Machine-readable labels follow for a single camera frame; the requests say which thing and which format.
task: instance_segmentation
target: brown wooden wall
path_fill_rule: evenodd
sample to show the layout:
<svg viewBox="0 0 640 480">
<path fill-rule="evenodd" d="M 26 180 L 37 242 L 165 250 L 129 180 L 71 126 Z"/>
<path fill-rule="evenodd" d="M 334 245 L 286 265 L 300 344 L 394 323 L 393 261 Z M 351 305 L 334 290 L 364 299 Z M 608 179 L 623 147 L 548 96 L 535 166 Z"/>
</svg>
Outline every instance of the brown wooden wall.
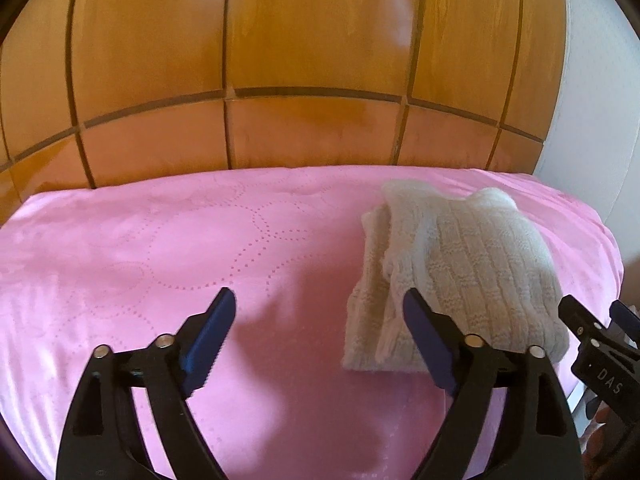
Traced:
<svg viewBox="0 0 640 480">
<path fill-rule="evenodd" d="M 226 168 L 530 173 L 564 35 L 564 0 L 30 0 L 0 46 L 0 222 Z"/>
</svg>

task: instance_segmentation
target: white wall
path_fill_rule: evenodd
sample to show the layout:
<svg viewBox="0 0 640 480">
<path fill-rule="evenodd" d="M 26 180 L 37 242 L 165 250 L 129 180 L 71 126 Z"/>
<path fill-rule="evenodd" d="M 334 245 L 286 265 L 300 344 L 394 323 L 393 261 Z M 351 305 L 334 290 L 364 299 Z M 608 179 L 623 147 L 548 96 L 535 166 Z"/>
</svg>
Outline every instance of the white wall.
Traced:
<svg viewBox="0 0 640 480">
<path fill-rule="evenodd" d="M 558 104 L 535 175 L 591 205 L 640 304 L 640 40 L 615 0 L 566 0 Z"/>
</svg>

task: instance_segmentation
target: bolt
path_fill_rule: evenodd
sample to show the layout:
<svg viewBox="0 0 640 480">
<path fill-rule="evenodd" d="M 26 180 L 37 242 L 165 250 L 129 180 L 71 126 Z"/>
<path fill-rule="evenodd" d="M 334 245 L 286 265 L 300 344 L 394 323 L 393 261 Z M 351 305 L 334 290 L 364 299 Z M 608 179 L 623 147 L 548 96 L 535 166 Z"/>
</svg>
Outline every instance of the bolt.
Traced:
<svg viewBox="0 0 640 480">
<path fill-rule="evenodd" d="M 159 335 L 158 338 L 156 339 L 156 346 L 158 348 L 167 348 L 168 346 L 171 346 L 172 344 L 174 344 L 174 342 L 175 342 L 174 336 L 172 336 L 171 334 L 162 334 L 162 335 Z"/>
<path fill-rule="evenodd" d="M 529 348 L 529 353 L 538 359 L 542 359 L 546 355 L 545 349 L 537 345 L 533 345 Z"/>
<path fill-rule="evenodd" d="M 484 339 L 482 339 L 479 335 L 469 334 L 465 337 L 465 344 L 467 346 L 471 346 L 472 348 L 480 348 L 484 346 Z"/>
<path fill-rule="evenodd" d="M 107 355 L 109 352 L 111 351 L 111 348 L 109 348 L 107 345 L 100 345 L 97 346 L 94 349 L 94 357 L 96 359 L 102 359 L 103 357 L 105 357 L 105 355 Z"/>
</svg>

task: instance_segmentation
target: mattress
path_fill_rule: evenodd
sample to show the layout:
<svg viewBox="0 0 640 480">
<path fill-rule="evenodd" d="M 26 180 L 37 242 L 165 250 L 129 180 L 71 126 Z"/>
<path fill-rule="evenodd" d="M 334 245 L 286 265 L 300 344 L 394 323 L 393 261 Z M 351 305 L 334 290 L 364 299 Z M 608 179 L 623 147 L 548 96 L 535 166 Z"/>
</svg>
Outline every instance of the mattress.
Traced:
<svg viewBox="0 0 640 480">
<path fill-rule="evenodd" d="M 362 264 L 360 216 L 381 184 L 418 178 L 465 196 L 509 193 L 548 244 L 562 291 L 603 322 L 622 280 L 611 233 L 587 205 L 532 176 L 343 166 L 160 178 L 31 197 L 0 230 L 0 413 L 47 479 L 91 350 L 142 348 L 202 312 L 220 287 L 238 316 L 188 401 L 232 480 L 408 479 L 449 399 L 427 374 L 340 367 L 346 301 Z M 559 365 L 566 393 L 577 341 Z M 141 426 L 172 477 L 144 391 Z M 500 417 L 492 403 L 468 475 Z"/>
</svg>

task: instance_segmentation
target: cream knit sweater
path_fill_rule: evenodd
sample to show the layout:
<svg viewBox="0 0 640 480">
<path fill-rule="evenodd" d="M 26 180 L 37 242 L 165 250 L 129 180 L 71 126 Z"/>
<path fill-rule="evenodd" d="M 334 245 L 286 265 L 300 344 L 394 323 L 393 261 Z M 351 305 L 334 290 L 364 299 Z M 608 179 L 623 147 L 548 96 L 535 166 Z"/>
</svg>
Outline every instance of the cream knit sweater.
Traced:
<svg viewBox="0 0 640 480">
<path fill-rule="evenodd" d="M 564 356 L 569 338 L 550 252 L 506 193 L 448 198 L 424 182 L 392 180 L 383 195 L 386 203 L 362 218 L 364 266 L 347 305 L 345 368 L 426 370 L 402 318 L 412 287 L 465 334 L 520 352 L 537 344 L 554 363 Z"/>
</svg>

